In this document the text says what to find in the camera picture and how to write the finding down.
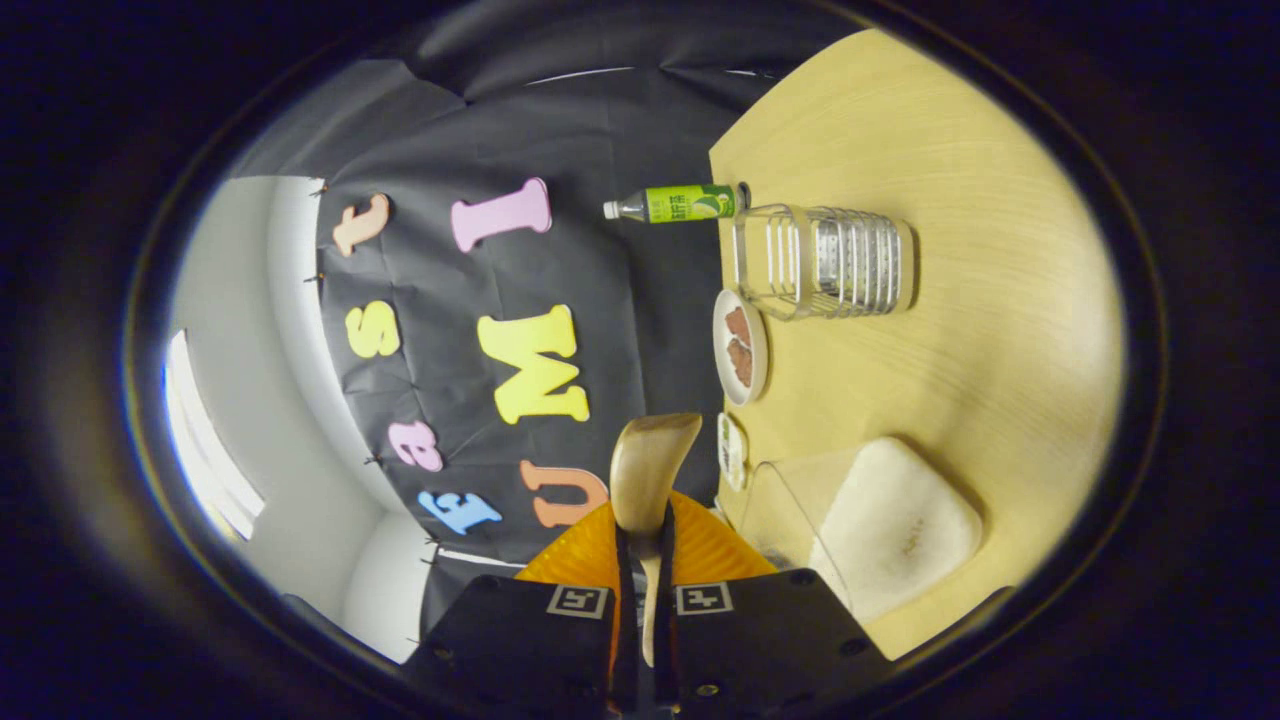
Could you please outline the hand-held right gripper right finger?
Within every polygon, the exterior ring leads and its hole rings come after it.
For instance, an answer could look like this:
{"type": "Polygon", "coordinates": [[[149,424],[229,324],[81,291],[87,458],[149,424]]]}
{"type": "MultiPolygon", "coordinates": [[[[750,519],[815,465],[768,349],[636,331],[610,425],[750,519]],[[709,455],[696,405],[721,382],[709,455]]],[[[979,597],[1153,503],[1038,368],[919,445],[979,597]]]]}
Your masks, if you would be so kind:
{"type": "Polygon", "coordinates": [[[660,541],[655,683],[678,715],[838,716],[892,675],[815,570],[780,570],[698,501],[672,493],[660,541]]]}

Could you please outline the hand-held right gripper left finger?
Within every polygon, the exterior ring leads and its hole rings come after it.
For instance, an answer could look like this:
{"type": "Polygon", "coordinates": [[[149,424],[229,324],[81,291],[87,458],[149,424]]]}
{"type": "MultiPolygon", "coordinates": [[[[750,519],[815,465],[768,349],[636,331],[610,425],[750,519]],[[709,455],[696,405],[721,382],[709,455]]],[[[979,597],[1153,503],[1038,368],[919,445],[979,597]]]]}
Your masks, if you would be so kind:
{"type": "Polygon", "coordinates": [[[518,575],[472,579],[402,676],[448,716],[609,716],[637,700],[634,498],[614,489],[518,575]]]}

